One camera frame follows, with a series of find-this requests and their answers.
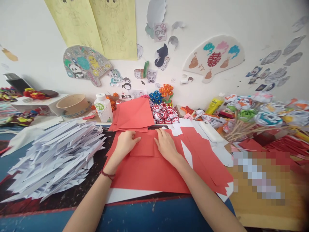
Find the hand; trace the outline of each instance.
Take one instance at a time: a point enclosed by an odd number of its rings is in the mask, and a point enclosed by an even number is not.
[[[156,129],[158,132],[158,139],[154,138],[155,143],[158,146],[162,156],[169,161],[171,165],[174,165],[177,158],[182,157],[175,146],[175,143],[169,133],[165,132],[162,128]]]

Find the glue bottle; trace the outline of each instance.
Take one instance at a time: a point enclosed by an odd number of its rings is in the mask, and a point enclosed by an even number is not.
[[[104,93],[97,93],[97,99],[94,101],[94,105],[97,109],[101,122],[112,122],[113,111],[110,104],[110,100],[106,98]]]
[[[224,103],[224,95],[224,93],[219,93],[217,97],[214,97],[205,113],[213,114]]]

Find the white box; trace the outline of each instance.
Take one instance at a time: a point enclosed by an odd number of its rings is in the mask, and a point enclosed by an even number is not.
[[[66,97],[67,94],[59,94],[57,97],[38,100],[34,99],[30,102],[24,102],[25,97],[17,98],[16,102],[12,102],[11,106],[17,109],[19,112],[24,113],[25,111],[31,111],[37,108],[41,109],[41,116],[61,116],[63,113],[63,109],[58,109],[56,107],[57,102],[59,102],[62,98]]]

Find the stack of folded white paper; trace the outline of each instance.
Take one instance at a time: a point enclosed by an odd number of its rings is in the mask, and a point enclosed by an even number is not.
[[[104,149],[103,127],[95,122],[71,120],[54,126],[34,140],[26,156],[9,170],[16,171],[15,182],[8,188],[18,193],[2,202],[22,198],[41,202],[54,193],[79,185],[93,165],[93,155]]]

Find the beige bowl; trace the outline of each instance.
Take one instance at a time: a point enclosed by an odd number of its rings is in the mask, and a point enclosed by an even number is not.
[[[88,105],[89,103],[84,94],[73,94],[62,98],[56,106],[59,109],[64,109],[69,114],[74,114],[84,110]]]

